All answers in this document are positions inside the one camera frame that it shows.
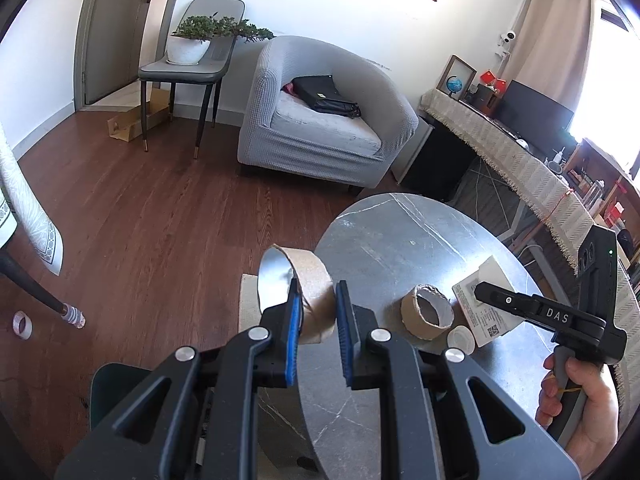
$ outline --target human hand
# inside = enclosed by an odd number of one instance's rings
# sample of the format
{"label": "human hand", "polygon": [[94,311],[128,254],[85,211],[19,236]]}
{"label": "human hand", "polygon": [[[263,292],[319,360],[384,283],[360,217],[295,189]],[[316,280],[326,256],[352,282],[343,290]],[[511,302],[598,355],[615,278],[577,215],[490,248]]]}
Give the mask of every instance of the human hand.
{"label": "human hand", "polygon": [[[543,366],[553,370],[554,361],[551,354]],[[582,419],[565,449],[584,477],[603,462],[618,440],[618,397],[609,367],[570,357],[565,368],[568,377],[587,395]],[[556,398],[558,381],[552,371],[542,379],[541,386],[536,422],[546,429],[562,411],[562,404]]]}

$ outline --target chair leg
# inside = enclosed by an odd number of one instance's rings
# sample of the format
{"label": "chair leg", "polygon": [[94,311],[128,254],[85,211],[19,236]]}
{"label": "chair leg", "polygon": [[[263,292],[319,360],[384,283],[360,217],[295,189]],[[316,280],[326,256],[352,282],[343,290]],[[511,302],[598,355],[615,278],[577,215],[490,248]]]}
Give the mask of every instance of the chair leg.
{"label": "chair leg", "polygon": [[171,83],[171,91],[169,92],[169,120],[174,120],[174,103],[175,103],[175,83]]}
{"label": "chair leg", "polygon": [[148,152],[146,145],[146,81],[140,81],[140,129],[142,129],[142,143],[145,145],[145,151]]}
{"label": "chair leg", "polygon": [[202,99],[202,108],[200,109],[200,120],[198,121],[198,135],[196,136],[196,148],[193,150],[193,158],[198,158],[198,149],[200,148],[200,141],[202,140],[202,132],[204,130],[204,122],[207,119],[207,109],[209,108],[209,101],[211,99],[211,91],[213,85],[207,85],[204,89],[204,98]]}
{"label": "chair leg", "polygon": [[220,104],[220,88],[222,87],[222,79],[216,83],[216,92],[213,95],[213,117],[212,127],[216,127],[216,116],[218,115],[218,104]]}

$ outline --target cardboard tape roll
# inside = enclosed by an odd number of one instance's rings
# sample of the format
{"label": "cardboard tape roll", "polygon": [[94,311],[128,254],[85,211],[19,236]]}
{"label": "cardboard tape roll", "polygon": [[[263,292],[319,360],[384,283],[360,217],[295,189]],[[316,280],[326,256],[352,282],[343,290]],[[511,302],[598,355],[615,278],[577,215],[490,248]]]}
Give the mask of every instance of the cardboard tape roll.
{"label": "cardboard tape roll", "polygon": [[311,251],[278,245],[264,251],[258,270],[260,312],[286,303],[292,278],[298,279],[302,294],[300,344],[321,343],[334,331],[334,284],[320,258]]}
{"label": "cardboard tape roll", "polygon": [[[427,321],[421,310],[418,298],[427,301],[438,316],[438,323]],[[453,324],[454,314],[449,300],[433,285],[416,285],[402,298],[400,305],[402,322],[406,329],[420,339],[431,341],[448,330]]]}
{"label": "cardboard tape roll", "polygon": [[33,331],[31,319],[21,310],[14,314],[14,319],[12,320],[12,328],[14,329],[15,335],[17,335],[20,339],[25,340],[31,337],[31,332]]}

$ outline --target bonsai plant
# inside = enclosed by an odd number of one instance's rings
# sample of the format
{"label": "bonsai plant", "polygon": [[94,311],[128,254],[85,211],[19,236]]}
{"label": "bonsai plant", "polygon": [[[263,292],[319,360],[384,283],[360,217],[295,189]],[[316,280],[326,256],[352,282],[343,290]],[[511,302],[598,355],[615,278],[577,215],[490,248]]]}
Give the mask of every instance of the bonsai plant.
{"label": "bonsai plant", "polygon": [[219,20],[211,17],[214,36],[238,36],[244,38],[245,41],[272,40],[273,33],[268,28],[258,28],[249,20],[240,20],[236,22],[229,16],[224,16]]}
{"label": "bonsai plant", "polygon": [[188,16],[166,42],[169,63],[195,65],[209,48],[213,35],[211,16]]}
{"label": "bonsai plant", "polygon": [[268,28],[258,28],[249,20],[236,22],[234,18],[223,16],[219,20],[213,16],[189,16],[180,22],[170,41],[167,41],[167,56],[170,63],[197,64],[214,37],[237,36],[245,41],[272,40],[273,33]]}

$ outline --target gray marble tabletop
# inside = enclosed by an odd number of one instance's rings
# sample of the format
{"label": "gray marble tabletop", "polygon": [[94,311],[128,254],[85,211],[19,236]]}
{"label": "gray marble tabletop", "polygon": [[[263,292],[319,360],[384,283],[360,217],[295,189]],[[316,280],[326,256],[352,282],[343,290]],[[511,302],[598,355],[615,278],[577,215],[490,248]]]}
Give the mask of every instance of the gray marble tabletop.
{"label": "gray marble tabletop", "polygon": [[[446,337],[425,342],[407,332],[399,301],[419,283],[450,300],[451,287],[493,255],[517,292],[540,294],[522,264],[491,233],[439,202],[410,194],[361,200],[332,222],[316,247],[335,283],[346,280],[351,301],[375,311],[380,326],[434,352]],[[456,306],[456,324],[462,313]],[[550,333],[523,323],[472,355],[527,413],[535,414]],[[330,480],[380,476],[378,392],[345,386],[337,334],[301,346],[298,394],[309,444]]]}

